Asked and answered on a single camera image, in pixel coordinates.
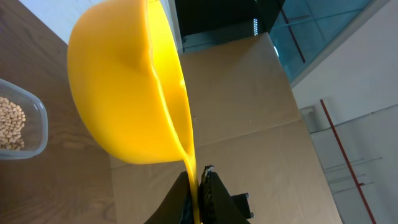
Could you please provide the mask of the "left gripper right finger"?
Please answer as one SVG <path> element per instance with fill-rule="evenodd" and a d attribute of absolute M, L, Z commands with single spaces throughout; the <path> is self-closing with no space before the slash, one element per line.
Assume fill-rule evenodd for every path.
<path fill-rule="evenodd" d="M 205 166 L 199 186 L 200 216 L 203 224 L 250 224 L 231 199 L 214 166 Z"/>

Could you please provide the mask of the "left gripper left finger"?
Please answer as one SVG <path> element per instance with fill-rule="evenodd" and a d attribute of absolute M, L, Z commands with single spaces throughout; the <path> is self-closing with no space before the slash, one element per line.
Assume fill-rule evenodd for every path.
<path fill-rule="evenodd" d="M 193 224 L 193 202 L 186 171 L 180 173 L 145 224 Z"/>

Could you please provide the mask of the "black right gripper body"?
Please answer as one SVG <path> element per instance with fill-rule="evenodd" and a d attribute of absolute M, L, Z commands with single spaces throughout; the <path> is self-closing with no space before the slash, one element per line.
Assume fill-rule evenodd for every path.
<path fill-rule="evenodd" d="M 248 199 L 250 198 L 248 193 L 231 196 L 235 206 L 241 212 L 245 219 L 254 218 L 254 213 L 249 208 Z"/>

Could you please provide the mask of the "yellow measuring scoop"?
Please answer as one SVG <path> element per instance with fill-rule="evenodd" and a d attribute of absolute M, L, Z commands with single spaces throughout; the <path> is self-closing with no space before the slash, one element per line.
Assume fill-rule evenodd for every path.
<path fill-rule="evenodd" d="M 78 113 L 95 141 L 130 164 L 183 161 L 200 222 L 187 89 L 160 1 L 103 1 L 85 11 L 68 43 Z"/>

